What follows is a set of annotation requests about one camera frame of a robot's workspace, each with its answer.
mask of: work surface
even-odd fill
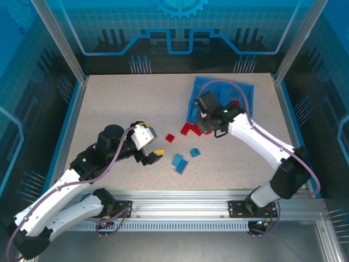
[[[270,74],[165,74],[90,76],[66,167],[77,154],[97,141],[109,124],[123,128],[145,121],[158,135],[144,149],[146,153],[164,148],[163,158],[151,166],[134,158],[117,162],[93,188],[118,190],[225,190],[255,188],[274,175],[269,164],[248,145],[226,135],[197,136],[180,133],[186,122],[188,103],[196,76],[234,80],[255,86],[254,120],[271,134],[290,144],[281,107]],[[172,143],[165,140],[175,136]],[[201,155],[192,158],[190,150]],[[182,175],[171,165],[176,153],[189,164]]]

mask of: white robotic arm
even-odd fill
[[[306,149],[302,147],[296,149],[280,141],[251,120],[252,125],[264,135],[262,136],[251,126],[244,110],[232,103],[223,107],[211,92],[198,97],[195,104],[201,111],[197,124],[203,132],[215,131],[217,138],[228,133],[236,136],[264,157],[275,170],[275,175],[269,182],[256,188],[245,199],[246,208],[251,215],[255,215],[258,209],[280,198],[291,198],[310,178],[304,167],[287,153],[288,151],[301,159],[306,159],[308,157]],[[217,130],[224,132],[223,135],[217,135]]]
[[[120,211],[120,204],[104,188],[86,196],[79,204],[61,211],[76,195],[91,186],[92,181],[103,174],[114,156],[116,161],[134,156],[137,162],[151,165],[158,161],[164,150],[145,155],[143,147],[157,138],[147,123],[136,122],[127,138],[122,141],[124,129],[117,125],[107,126],[98,136],[97,143],[78,154],[63,176],[31,206],[17,213],[13,218],[2,216],[2,223],[9,235],[18,234],[14,243],[25,259],[32,259],[42,253],[50,241],[80,221],[91,217],[109,216]],[[64,187],[65,184],[77,184]]]

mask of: glass panel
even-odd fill
[[[41,194],[76,79],[31,2],[1,3],[0,194],[13,215]]]
[[[275,73],[313,0],[47,2],[86,74],[149,74]]]
[[[348,10],[328,1],[284,79],[329,210],[349,208]]]

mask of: red lego brick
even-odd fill
[[[191,130],[198,136],[202,135],[200,128],[195,124],[192,125]]]
[[[237,106],[240,106],[240,101],[239,100],[230,100],[230,103],[236,104]]]
[[[172,141],[175,139],[175,136],[174,135],[171,135],[171,134],[168,134],[167,137],[166,137],[166,140],[170,143],[172,143]]]
[[[189,130],[191,130],[192,124],[191,123],[185,123],[184,127],[182,128],[182,130],[180,131],[180,133],[182,135],[187,135]]]

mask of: blue tray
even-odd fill
[[[211,78],[201,78],[196,77],[194,81],[194,86],[192,88],[192,93],[189,101],[189,108],[188,108],[188,116],[186,118],[186,121],[192,124],[196,123],[196,118],[199,115],[199,109],[196,107],[194,100],[197,98],[198,93],[201,89],[201,87],[206,84],[207,82],[210,82],[214,79]],[[251,117],[253,116],[253,92],[254,92],[254,86],[253,85],[247,85],[243,83],[238,83],[239,87],[245,92],[247,96],[247,100],[249,102],[250,106],[250,113]],[[208,87],[205,88],[205,90],[202,91],[201,94],[206,93],[207,91],[211,91],[216,99],[219,100],[219,102],[225,106],[228,103],[230,103],[231,100],[238,100],[240,102],[240,107],[243,109],[246,109],[245,101],[240,94],[238,90],[236,90],[232,85],[229,85],[224,82],[215,82],[210,84]]]

